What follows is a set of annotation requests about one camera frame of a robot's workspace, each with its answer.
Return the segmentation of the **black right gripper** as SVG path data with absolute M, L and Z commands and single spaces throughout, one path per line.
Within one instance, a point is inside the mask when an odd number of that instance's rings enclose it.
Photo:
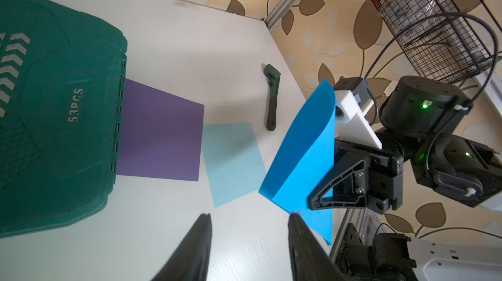
M 403 204 L 403 158 L 394 151 L 337 139 L 333 168 L 307 202 L 310 210 L 396 210 Z

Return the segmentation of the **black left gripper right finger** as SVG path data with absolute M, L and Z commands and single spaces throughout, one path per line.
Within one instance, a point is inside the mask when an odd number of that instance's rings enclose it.
M 288 220 L 288 244 L 293 280 L 345 280 L 298 213 Z

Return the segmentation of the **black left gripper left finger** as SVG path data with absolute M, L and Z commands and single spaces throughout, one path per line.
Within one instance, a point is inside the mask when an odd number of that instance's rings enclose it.
M 206 280 L 212 236 L 211 216 L 201 214 L 152 280 Z

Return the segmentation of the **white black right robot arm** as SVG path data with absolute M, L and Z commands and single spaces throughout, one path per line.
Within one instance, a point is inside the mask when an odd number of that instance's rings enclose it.
M 382 127 L 373 131 L 364 114 L 373 101 L 361 78 L 334 87 L 336 116 L 333 168 L 308 198 L 309 208 L 371 210 L 382 224 L 345 221 L 333 252 L 340 280 L 500 280 L 495 248 L 431 241 L 447 232 L 442 204 L 420 206 L 414 227 L 395 215 L 403 204 L 404 164 L 416 183 L 474 208 L 501 210 L 501 159 L 490 147 L 456 136 L 473 99 L 454 85 L 418 76 L 400 79 L 375 108 Z

